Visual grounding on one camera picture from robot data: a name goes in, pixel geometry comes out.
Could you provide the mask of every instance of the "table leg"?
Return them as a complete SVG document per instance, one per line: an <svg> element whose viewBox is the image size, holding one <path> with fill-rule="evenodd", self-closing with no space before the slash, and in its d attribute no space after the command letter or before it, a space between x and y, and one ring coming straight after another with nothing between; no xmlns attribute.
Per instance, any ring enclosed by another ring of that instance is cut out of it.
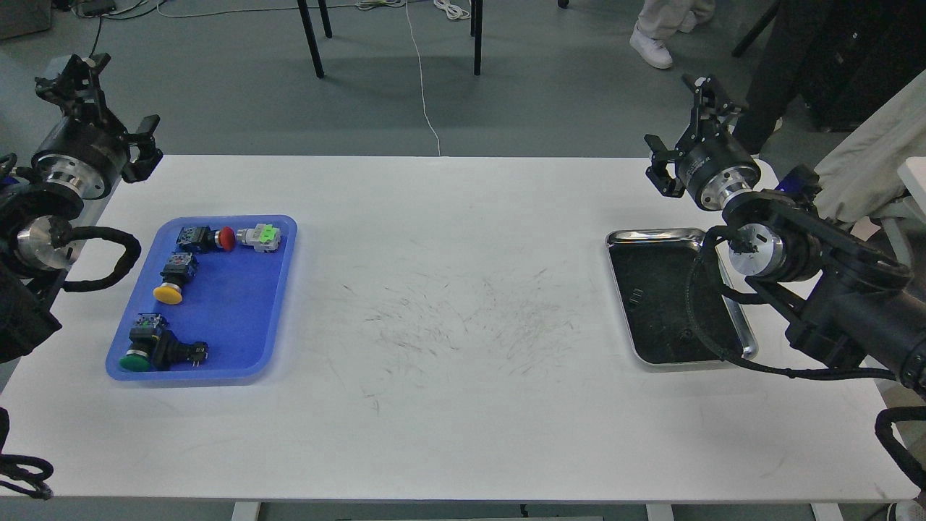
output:
<svg viewBox="0 0 926 521"><path fill-rule="evenodd" d="M328 1L319 0L319 11L321 11L321 27L325 29L325 38L332 37L332 21L328 19Z"/></svg>
<svg viewBox="0 0 926 521"><path fill-rule="evenodd" d="M810 504L813 516L817 521L843 521L843 512L834 502L815 502Z"/></svg>
<svg viewBox="0 0 926 521"><path fill-rule="evenodd" d="M308 17L308 6L306 0L296 0L299 5L299 16L302 18L302 28L306 31L306 40L308 40L308 52L312 54L312 65L315 66L315 75L319 78L325 77L325 70L321 68L321 55L319 55L319 44L315 41L315 32L312 31L312 20Z"/></svg>
<svg viewBox="0 0 926 521"><path fill-rule="evenodd" d="M482 0L473 0L472 10L471 16L476 25L476 48L472 73L479 76L482 74Z"/></svg>
<svg viewBox="0 0 926 521"><path fill-rule="evenodd" d="M649 521L674 521L672 505L665 503L652 503L646 506L646 518Z"/></svg>
<svg viewBox="0 0 926 521"><path fill-rule="evenodd" d="M236 502L231 511L231 521L257 521L259 515L259 502Z"/></svg>

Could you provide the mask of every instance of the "chair leg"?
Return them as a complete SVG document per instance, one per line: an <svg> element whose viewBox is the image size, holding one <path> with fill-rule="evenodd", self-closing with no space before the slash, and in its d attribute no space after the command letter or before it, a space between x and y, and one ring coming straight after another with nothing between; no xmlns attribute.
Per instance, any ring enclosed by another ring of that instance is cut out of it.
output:
<svg viewBox="0 0 926 521"><path fill-rule="evenodd" d="M299 16L302 18L302 28L306 31L306 40L308 40L308 52L312 54L312 65L315 66L315 75L319 78L325 77L325 70L321 68L321 55L319 54L319 44L315 41L315 32L312 31L312 20L308 17L308 6L306 0L296 0L299 5Z"/></svg>
<svg viewBox="0 0 926 521"><path fill-rule="evenodd" d="M472 10L476 25L476 48L472 73L479 76L482 74L482 0L473 0Z"/></svg>
<svg viewBox="0 0 926 521"><path fill-rule="evenodd" d="M321 11L321 27L325 29L325 38L332 37L332 21L328 19L328 2L319 0L319 11Z"/></svg>
<svg viewBox="0 0 926 521"><path fill-rule="evenodd" d="M746 49L758 38L758 36L765 31L766 27L769 27L769 24L775 16L778 14L778 6L782 3L781 0L775 0L774 3L769 7L769 9L762 14L762 16L756 22L756 25L749 30L746 36L740 40L740 43L736 45L733 49L733 52L730 54L733 57L740 57L746 51Z"/></svg>

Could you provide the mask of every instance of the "gray floor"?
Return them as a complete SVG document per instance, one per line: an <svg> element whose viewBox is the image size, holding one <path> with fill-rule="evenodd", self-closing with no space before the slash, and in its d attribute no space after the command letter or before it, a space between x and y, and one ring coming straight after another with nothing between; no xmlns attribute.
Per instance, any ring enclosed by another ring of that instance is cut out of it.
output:
<svg viewBox="0 0 926 521"><path fill-rule="evenodd" d="M490 2L481 77L472 75L467 21L447 21L430 2L411 5L408 14L422 54L428 113L444 155L640 157L647 155L644 133L674 141L686 125L691 97L680 81L683 72L712 72L734 97L743 98L763 40L741 59L730 58L730 50L768 3L719 0L710 24L669 41L676 67L664 71L647 66L627 45L639 1L572 0L568 10L558 9L554 0ZM119 0L120 6L131 4ZM255 4L229 0L221 7ZM164 5L168 13L217 8L219 3L207 0ZM315 18L320 35L317 13ZM160 114L156 136L167 154L435 155L434 137L421 114L419 65L405 11L333 9L332 26L334 38L320 42L328 73L320 81L295 11L108 21L98 47L113 55L102 77L106 99L130 128L146 114ZM39 145L57 112L35 97L32 78L52 57L87 53L95 31L95 20L56 13L51 31L0 42L2 151L28 157ZM762 158L779 172L801 162L812 166L844 137L813 132L806 111L795 102ZM0 366L0 387L12 367ZM228 519L231 508L229 502L3 498L0 520L212 521ZM848 505L845 518L862 520L876 508ZM538 516L645 519L641 506L530 505L529 510ZM813 518L807 505L677 506L674 511L684 521ZM294 503L269 505L261 519L517 515L517 505Z"/></svg>

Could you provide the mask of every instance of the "blue tray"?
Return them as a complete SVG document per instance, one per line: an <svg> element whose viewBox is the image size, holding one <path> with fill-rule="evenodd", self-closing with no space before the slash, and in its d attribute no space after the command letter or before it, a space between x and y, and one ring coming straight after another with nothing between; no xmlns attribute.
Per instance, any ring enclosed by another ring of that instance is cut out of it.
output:
<svg viewBox="0 0 926 521"><path fill-rule="evenodd" d="M160 272L176 250L177 235L185 226L230 226L234 230L269 223L280 228L280 248L258 253L238 245L231 252L197 254L199 270L183 288L183 302L163 304L152 290L161 284ZM235 385L256 375L273 353L280 320L286 276L293 257L296 224L285 215L181 217L161 226L148 251L116 336L106 356L106 372L120 381L197 381L209 385ZM138 313L164 315L181 342L203 341L208 358L198 367L175 363L169 371L135 373L119 366L129 348L129 330Z"/></svg>

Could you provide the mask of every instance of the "stainless steel tray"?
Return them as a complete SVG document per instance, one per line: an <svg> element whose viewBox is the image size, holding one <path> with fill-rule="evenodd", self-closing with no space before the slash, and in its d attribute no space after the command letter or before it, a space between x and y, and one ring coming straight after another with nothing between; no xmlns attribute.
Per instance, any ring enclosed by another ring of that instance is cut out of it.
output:
<svg viewBox="0 0 926 521"><path fill-rule="evenodd" d="M612 274L633 337L634 353L651 365L718 362L688 329L684 308L684 280L704 239L696 228L623 230L607 236ZM722 263L706 266L720 270ZM706 280L695 279L695 310L716 341L726 343L744 358L756 354L757 344L739 304L724 298Z"/></svg>

